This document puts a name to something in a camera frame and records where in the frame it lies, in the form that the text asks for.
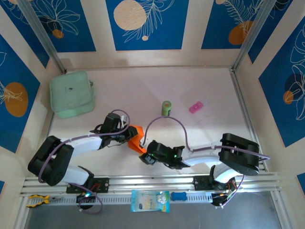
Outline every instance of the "container lid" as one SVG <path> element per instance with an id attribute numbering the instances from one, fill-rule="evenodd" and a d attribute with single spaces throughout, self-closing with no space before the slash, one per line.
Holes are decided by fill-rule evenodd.
<path id="1" fill-rule="evenodd" d="M 75 72 L 55 77 L 50 82 L 52 110 L 62 111 L 82 106 L 92 99 L 86 72 Z"/>

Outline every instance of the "pink eraser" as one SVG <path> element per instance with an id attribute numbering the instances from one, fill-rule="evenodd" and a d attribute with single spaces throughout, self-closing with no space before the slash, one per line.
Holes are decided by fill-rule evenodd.
<path id="1" fill-rule="evenodd" d="M 196 102 L 193 106 L 190 107 L 189 111 L 192 113 L 192 114 L 195 114 L 197 111 L 199 111 L 201 108 L 203 108 L 203 104 L 198 101 Z"/>

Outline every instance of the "white floor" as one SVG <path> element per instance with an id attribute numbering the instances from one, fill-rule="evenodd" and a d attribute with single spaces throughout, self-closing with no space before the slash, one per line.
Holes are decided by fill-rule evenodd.
<path id="1" fill-rule="evenodd" d="M 70 138 L 87 134 L 114 109 L 126 111 L 131 124 L 145 130 L 152 119 L 161 115 L 162 102 L 169 100 L 171 116 L 185 125 L 190 146 L 219 140 L 223 133 L 250 137 L 228 69 L 130 68 L 88 71 L 87 74 L 97 94 L 95 110 L 68 119 L 55 117 L 50 135 Z M 189 107 L 198 101 L 204 107 L 191 114 Z M 154 123 L 148 137 L 170 147 L 185 145 L 183 129 L 170 119 Z M 163 164 L 145 165 L 138 156 L 124 144 L 74 157 L 71 165 L 83 166 L 100 176 L 208 173 L 212 166 L 201 164 L 171 170 Z"/>

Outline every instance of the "mint green lunch box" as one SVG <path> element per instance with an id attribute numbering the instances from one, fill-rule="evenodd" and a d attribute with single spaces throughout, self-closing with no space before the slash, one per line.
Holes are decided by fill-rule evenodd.
<path id="1" fill-rule="evenodd" d="M 55 77 L 50 81 L 51 108 L 59 118 L 69 118 L 95 108 L 93 83 L 86 72 Z"/>

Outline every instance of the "yellow tool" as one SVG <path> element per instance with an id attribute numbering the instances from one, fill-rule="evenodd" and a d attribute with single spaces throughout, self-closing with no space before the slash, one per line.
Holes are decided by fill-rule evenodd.
<path id="1" fill-rule="evenodd" d="M 35 208 L 35 207 L 37 207 L 39 205 L 42 205 L 42 204 L 49 204 L 50 201 L 61 199 L 62 197 L 51 197 L 49 195 L 47 195 L 47 196 L 41 196 L 41 195 L 31 195 L 31 196 L 29 196 L 29 199 L 33 199 L 33 198 L 40 198 L 40 199 L 43 199 L 43 201 L 39 202 L 37 204 L 28 204 L 27 205 L 28 208 Z"/>

